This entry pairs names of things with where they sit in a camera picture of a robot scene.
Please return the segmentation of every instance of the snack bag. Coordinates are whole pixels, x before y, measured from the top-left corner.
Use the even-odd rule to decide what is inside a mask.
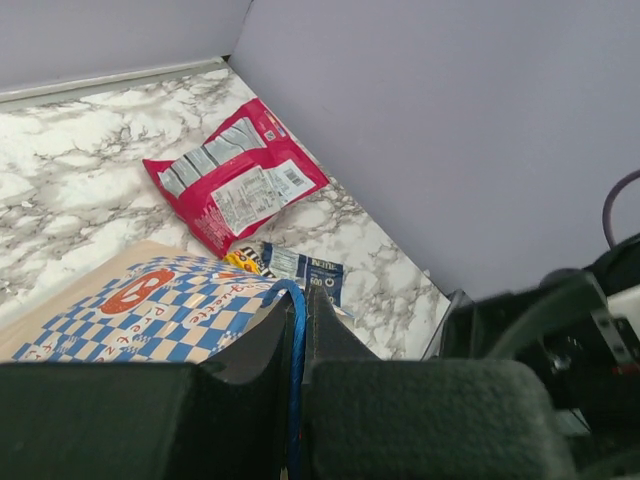
[[[263,244],[262,260],[276,277],[294,280],[303,288],[324,287],[331,303],[340,307],[344,282],[342,264],[300,255],[268,242]]]
[[[263,277],[276,278],[271,270],[264,265],[260,255],[251,247],[242,247],[229,252],[223,260],[247,272],[257,273]]]
[[[282,208],[329,183],[259,99],[202,147],[177,160],[143,160],[153,183],[218,257]]]
[[[274,282],[140,242],[1,330],[0,361],[199,363],[266,314]]]

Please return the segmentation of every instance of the blue checkered pattern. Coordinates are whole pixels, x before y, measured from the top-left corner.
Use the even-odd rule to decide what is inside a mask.
[[[128,311],[107,315],[100,310],[132,282],[159,270],[175,277]],[[204,257],[155,257],[131,265],[124,278],[109,281],[96,295],[45,322],[13,358],[202,361],[244,333],[272,283]]]

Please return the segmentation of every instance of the baseboard trim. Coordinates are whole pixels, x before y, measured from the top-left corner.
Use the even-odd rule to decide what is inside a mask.
[[[223,65],[224,60],[220,57],[210,58],[197,62],[181,63],[168,67],[149,68],[146,70],[138,70],[134,72],[118,73],[115,75],[105,75],[102,77],[87,78],[83,80],[73,80],[70,82],[55,83],[52,85],[43,85],[41,87],[25,88],[21,90],[13,90],[9,92],[0,92],[0,103],[13,102],[23,100],[25,98],[41,97],[43,95],[51,95],[56,93],[67,92],[70,90],[78,90],[81,88],[109,85],[112,83],[124,82],[128,80],[139,80],[145,77],[153,77],[156,75],[178,74],[181,71],[189,71],[193,69],[206,69],[210,67],[212,70],[217,65]]]

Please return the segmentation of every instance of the marble countertop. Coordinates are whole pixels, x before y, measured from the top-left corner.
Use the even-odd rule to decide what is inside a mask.
[[[173,159],[201,145],[254,97],[221,64],[0,113],[0,327],[138,240],[212,256],[172,213],[141,159]],[[449,302],[330,178],[250,240],[344,264],[349,327],[382,358],[419,358]]]

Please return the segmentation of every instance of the black cable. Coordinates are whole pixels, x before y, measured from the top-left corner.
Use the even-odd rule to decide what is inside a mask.
[[[611,210],[613,209],[613,202],[616,200],[624,187],[629,185],[631,182],[638,180],[639,178],[640,169],[626,175],[613,186],[604,201],[604,205],[602,207],[602,230],[604,231],[604,236],[607,239],[607,243],[609,244],[610,248],[613,248],[616,245],[616,241],[613,238],[613,228],[611,226]]]

